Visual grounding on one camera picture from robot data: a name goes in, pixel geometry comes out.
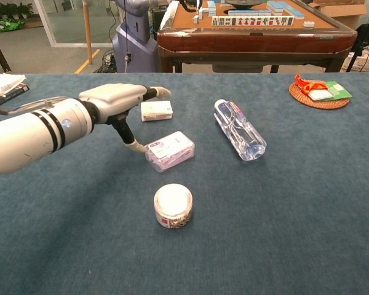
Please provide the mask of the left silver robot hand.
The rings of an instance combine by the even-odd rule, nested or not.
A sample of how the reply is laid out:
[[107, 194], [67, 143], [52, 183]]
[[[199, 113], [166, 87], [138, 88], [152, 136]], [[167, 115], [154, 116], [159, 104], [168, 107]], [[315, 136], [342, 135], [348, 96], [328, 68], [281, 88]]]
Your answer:
[[141, 102], [152, 98], [169, 98], [170, 96], [171, 91], [161, 86], [105, 84], [81, 92], [78, 98], [91, 111], [95, 124], [113, 126], [129, 149], [145, 153], [145, 146], [135, 139], [126, 122], [129, 111]]

